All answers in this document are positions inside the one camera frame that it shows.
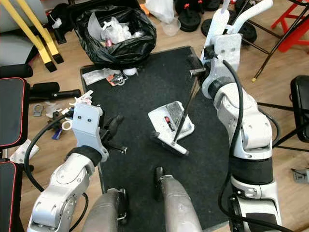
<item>black garbage bag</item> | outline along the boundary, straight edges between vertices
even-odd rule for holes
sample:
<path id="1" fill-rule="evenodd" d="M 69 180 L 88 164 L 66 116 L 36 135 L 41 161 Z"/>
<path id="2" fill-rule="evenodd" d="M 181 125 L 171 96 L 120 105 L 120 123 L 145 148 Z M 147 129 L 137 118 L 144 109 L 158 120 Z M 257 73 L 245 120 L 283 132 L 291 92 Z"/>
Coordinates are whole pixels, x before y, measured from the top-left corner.
<path id="1" fill-rule="evenodd" d="M 105 47 L 88 33 L 88 21 L 93 12 L 101 27 L 104 26 L 104 21 L 109 22 L 112 17 L 115 17 L 119 23 L 129 23 L 131 34 L 142 31 L 143 35 Z M 147 58 L 155 47 L 156 29 L 141 9 L 114 5 L 100 6 L 85 11 L 77 17 L 76 28 L 80 43 L 91 61 L 106 67 L 129 68 L 130 65 L 134 67 L 135 64 Z"/>

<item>red trim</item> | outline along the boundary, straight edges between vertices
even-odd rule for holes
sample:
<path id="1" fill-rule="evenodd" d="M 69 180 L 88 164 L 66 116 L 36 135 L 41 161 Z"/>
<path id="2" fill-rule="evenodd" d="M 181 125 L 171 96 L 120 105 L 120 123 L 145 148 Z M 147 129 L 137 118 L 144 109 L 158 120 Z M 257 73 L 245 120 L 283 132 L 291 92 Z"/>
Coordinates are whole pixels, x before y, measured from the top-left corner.
<path id="1" fill-rule="evenodd" d="M 11 162 L 11 161 L 0 162 L 0 164 L 2 164 L 2 163 L 11 163 L 14 166 L 14 168 L 15 168 L 15 170 L 14 170 L 13 190 L 12 190 L 12 199 L 11 199 L 10 226 L 9 226 L 9 231 L 8 231 L 8 232 L 11 232 L 12 214 L 13 214 L 13 202 L 14 202 L 14 194 L 15 194 L 15 178 L 16 178 L 17 168 L 16 168 L 16 164 Z"/>
<path id="2" fill-rule="evenodd" d="M 21 106 L 21 114 L 23 115 L 23 111 L 24 111 L 24 98 L 25 98 L 25 91 L 26 91 L 26 81 L 25 81 L 23 78 L 20 78 L 20 77 L 2 78 L 1 80 L 12 80 L 12 79 L 20 79 L 20 80 L 22 80 L 23 83 L 24 83 L 23 100 L 22 100 L 22 106 Z M 13 144 L 18 143 L 18 141 L 20 140 L 21 135 L 22 135 L 23 120 L 24 120 L 24 117 L 21 117 L 21 129 L 20 129 L 19 138 L 18 138 L 15 142 L 13 142 L 13 143 L 11 143 L 11 144 L 0 145 L 0 147 L 2 147 L 2 146 L 10 146 L 10 145 L 13 145 Z"/>

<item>yellow metal leg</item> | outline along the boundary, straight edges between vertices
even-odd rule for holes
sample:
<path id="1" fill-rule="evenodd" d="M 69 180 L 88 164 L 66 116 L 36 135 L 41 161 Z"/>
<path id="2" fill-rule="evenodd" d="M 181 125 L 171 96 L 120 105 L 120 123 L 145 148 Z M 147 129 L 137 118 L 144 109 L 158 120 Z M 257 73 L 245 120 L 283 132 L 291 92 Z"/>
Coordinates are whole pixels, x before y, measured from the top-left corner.
<path id="1" fill-rule="evenodd" d="M 32 33 L 32 31 L 29 29 L 27 24 L 24 22 L 22 17 L 18 14 L 18 12 L 15 10 L 15 8 L 12 6 L 12 4 L 9 2 L 9 0 L 0 0 L 0 4 L 3 5 L 3 7 L 11 15 L 11 17 L 15 20 L 15 22 L 19 25 L 19 27 L 24 31 L 24 33 L 31 40 L 31 42 L 36 46 L 45 66 L 47 67 L 47 69 L 50 72 L 57 70 L 57 68 L 53 64 L 52 60 L 50 59 L 49 54 L 47 53 L 42 41 L 40 40 L 40 38 L 36 37 Z"/>
<path id="2" fill-rule="evenodd" d="M 33 25 L 36 27 L 36 29 L 39 31 L 41 36 L 46 41 L 48 49 L 49 49 L 50 53 L 52 54 L 53 58 L 55 59 L 55 61 L 58 64 L 62 63 L 63 62 L 63 58 L 59 54 L 59 52 L 58 52 L 58 50 L 56 48 L 56 45 L 55 45 L 51 35 L 49 34 L 48 30 L 43 28 L 43 26 L 41 25 L 41 23 L 39 22 L 39 20 L 37 19 L 37 17 L 35 16 L 35 14 L 33 13 L 33 11 L 31 10 L 31 8 L 29 7 L 29 5 L 26 3 L 25 0 L 17 0 L 17 2 L 21 6 L 23 11 L 26 13 L 28 18 L 31 20 Z"/>

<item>red stool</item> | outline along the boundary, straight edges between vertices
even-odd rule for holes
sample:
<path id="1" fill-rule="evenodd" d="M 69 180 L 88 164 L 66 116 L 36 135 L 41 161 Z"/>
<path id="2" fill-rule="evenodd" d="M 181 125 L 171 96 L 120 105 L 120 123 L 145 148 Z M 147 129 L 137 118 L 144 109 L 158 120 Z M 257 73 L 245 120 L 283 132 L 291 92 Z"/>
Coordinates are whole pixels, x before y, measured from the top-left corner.
<path id="1" fill-rule="evenodd" d="M 309 0 L 299 0 L 303 4 L 308 4 Z M 294 3 L 286 12 L 284 12 L 277 21 L 271 25 L 271 28 L 274 29 L 279 23 L 282 25 L 283 32 L 286 33 L 289 30 L 289 27 L 285 21 L 286 18 L 302 19 L 302 21 L 295 27 L 295 29 L 285 38 L 285 40 L 280 44 L 278 50 L 281 52 L 286 52 L 294 44 L 298 45 L 309 45 L 309 40 L 300 40 L 300 38 L 309 30 L 309 17 L 308 15 L 299 17 L 299 15 L 290 14 L 299 3 Z"/>

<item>black mat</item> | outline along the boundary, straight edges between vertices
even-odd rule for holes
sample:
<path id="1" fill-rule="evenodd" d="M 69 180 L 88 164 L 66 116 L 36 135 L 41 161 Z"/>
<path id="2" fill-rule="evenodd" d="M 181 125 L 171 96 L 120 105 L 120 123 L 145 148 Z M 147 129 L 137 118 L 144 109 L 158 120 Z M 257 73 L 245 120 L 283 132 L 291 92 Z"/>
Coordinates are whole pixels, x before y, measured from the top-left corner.
<path id="1" fill-rule="evenodd" d="M 127 146 L 128 153 L 111 152 L 103 170 L 106 188 L 123 187 L 130 196 L 131 218 L 120 231 L 165 231 L 163 203 L 152 199 L 153 169 L 158 165 L 183 184 L 202 228 L 227 221 L 217 206 L 217 195 L 227 171 L 228 136 L 212 101 L 200 91 L 192 104 L 189 116 L 195 131 L 179 141 L 190 151 L 189 157 L 171 155 L 149 139 L 153 126 L 148 112 L 172 101 L 185 105 L 188 100 L 193 83 L 186 61 L 189 54 L 190 47 L 152 54 L 139 76 L 122 87 L 112 87 L 106 80 L 85 87 L 94 91 L 93 105 L 100 103 L 107 117 L 125 116 L 114 142 Z"/>

